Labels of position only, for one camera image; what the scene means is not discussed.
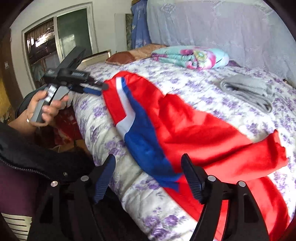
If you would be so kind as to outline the person's left hand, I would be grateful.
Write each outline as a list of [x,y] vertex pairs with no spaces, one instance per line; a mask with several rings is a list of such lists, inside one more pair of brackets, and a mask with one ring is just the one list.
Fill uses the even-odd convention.
[[43,121],[41,123],[31,121],[38,101],[44,99],[46,96],[47,92],[45,90],[40,90],[32,97],[27,109],[24,111],[26,123],[29,123],[30,125],[35,127],[49,125],[53,121],[54,117],[58,114],[59,110],[63,109],[66,106],[67,101],[69,100],[69,95],[67,94],[61,100],[52,101],[50,105],[45,105],[42,107],[41,117]]

